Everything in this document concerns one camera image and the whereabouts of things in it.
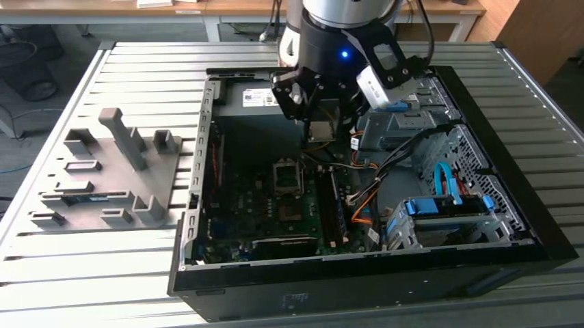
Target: wooden desk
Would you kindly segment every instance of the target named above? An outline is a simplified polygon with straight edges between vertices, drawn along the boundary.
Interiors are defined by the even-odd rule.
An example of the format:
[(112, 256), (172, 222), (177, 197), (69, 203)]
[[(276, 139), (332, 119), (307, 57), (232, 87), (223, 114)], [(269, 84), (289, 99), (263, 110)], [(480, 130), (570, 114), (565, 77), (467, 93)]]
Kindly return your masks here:
[[(478, 0), (470, 0), (467, 5), (456, 5), (450, 0), (423, 2), (431, 23), (455, 24), (448, 41), (464, 41), (475, 19), (484, 13)], [(415, 4), (412, 11), (412, 22), (420, 23)], [(0, 22), (3, 24), (204, 23), (212, 42), (220, 41), (220, 23), (265, 23), (269, 14), (271, 0), (201, 0), (149, 9), (137, 9), (134, 1), (0, 0)], [(285, 0), (280, 14), (285, 16)], [(396, 23), (404, 23), (407, 19), (408, 7), (404, 5)]]
[(100, 24), (201, 22), (205, 2), (176, 2), (170, 7), (137, 9), (134, 1), (0, 0), (3, 24)]
[[(206, 3), (205, 16), (268, 16), (271, 13), (271, 0), (202, 0)], [(281, 3), (281, 16), (285, 16), (285, 2)], [(482, 15), (484, 7), (478, 0), (470, 0), (467, 5), (456, 5), (450, 0), (423, 0), (427, 15)], [(400, 9), (400, 14), (407, 15), (407, 4)]]
[[(271, 14), (271, 0), (202, 0), (206, 2), (204, 24), (208, 41), (220, 41), (220, 23), (267, 23)], [(280, 16), (285, 16), (283, 0)], [(422, 23), (415, 2), (412, 3), (412, 22)], [(454, 24), (448, 41), (462, 42), (472, 28), (475, 19), (486, 10), (478, 0), (470, 0), (467, 5), (456, 5), (450, 0), (423, 0), (427, 18), (432, 24)], [(400, 8), (396, 23), (406, 23), (410, 16), (407, 2)]]

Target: sticker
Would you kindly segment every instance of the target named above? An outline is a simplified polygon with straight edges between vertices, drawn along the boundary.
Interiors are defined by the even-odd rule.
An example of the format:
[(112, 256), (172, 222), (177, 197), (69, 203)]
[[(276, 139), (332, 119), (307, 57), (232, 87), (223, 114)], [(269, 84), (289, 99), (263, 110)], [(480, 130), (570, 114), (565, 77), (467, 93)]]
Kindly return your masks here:
[(176, 13), (184, 15), (198, 15), (200, 10), (177, 10)]
[(281, 309), (284, 310), (300, 310), (307, 306), (308, 293), (287, 294), (281, 296)]
[(357, 139), (349, 138), (349, 149), (357, 150)]
[(277, 106), (271, 89), (247, 89), (243, 91), (243, 107)]
[(379, 234), (374, 231), (374, 229), (368, 228), (366, 235), (375, 244), (379, 244)]

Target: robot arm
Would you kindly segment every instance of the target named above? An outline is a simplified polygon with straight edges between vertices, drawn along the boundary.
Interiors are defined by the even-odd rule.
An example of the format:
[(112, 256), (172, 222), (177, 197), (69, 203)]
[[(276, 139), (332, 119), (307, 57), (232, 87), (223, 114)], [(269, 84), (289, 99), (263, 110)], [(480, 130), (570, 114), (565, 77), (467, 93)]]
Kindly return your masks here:
[[(416, 2), (423, 13), (420, 1)], [(414, 78), (423, 74), (430, 56), (406, 58), (383, 24), (399, 3), (304, 0), (297, 63), (291, 72), (271, 79), (283, 115), (304, 124), (304, 143), (323, 141), (313, 138), (309, 128), (311, 122), (321, 119), (320, 111), (336, 118), (336, 134), (370, 107), (384, 108), (414, 91)], [(379, 59), (378, 50), (383, 47), (390, 51)]]

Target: cable on floor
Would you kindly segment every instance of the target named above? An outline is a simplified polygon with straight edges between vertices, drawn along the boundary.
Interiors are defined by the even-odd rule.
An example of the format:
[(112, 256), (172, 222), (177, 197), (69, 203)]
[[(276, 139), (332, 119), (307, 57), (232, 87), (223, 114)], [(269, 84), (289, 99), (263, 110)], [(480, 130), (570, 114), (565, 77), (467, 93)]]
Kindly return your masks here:
[(15, 172), (15, 171), (21, 171), (21, 170), (29, 168), (30, 166), (33, 166), (33, 165), (29, 164), (29, 165), (26, 165), (26, 166), (17, 167), (15, 169), (6, 169), (5, 171), (0, 171), (0, 174), (3, 174), (3, 173), (11, 173), (11, 172)]

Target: floor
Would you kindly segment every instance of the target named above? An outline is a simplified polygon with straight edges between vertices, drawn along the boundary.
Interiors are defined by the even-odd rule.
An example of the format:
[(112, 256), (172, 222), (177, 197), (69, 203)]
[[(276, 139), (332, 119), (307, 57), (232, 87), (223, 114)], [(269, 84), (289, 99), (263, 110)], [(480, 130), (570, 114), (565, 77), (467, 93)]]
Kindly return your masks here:
[[(260, 33), (261, 26), (239, 25), (247, 33), (235, 34), (228, 25), (221, 26), (224, 41), (248, 41)], [(58, 84), (57, 94), (41, 102), (23, 102), (18, 95), (0, 82), (0, 105), (6, 107), (13, 115), (33, 109), (62, 109), (73, 93), (76, 84), (101, 40), (118, 42), (196, 42), (205, 41), (202, 24), (157, 24), (154, 32), (149, 25), (90, 25), (90, 37), (82, 38), (73, 25), (55, 25), (65, 55), (47, 63)], [(584, 126), (584, 68), (577, 68), (574, 62), (567, 62), (545, 86), (551, 98), (558, 102), (574, 122)], [(14, 121), (17, 128), (25, 130), (25, 139), (15, 141), (0, 133), (0, 172), (29, 165), (46, 139), (50, 127), (58, 119), (58, 112), (46, 111), (26, 115)], [(10, 197), (15, 194), (26, 169), (0, 174), (0, 196)], [(7, 203), (0, 202), (0, 213)]]

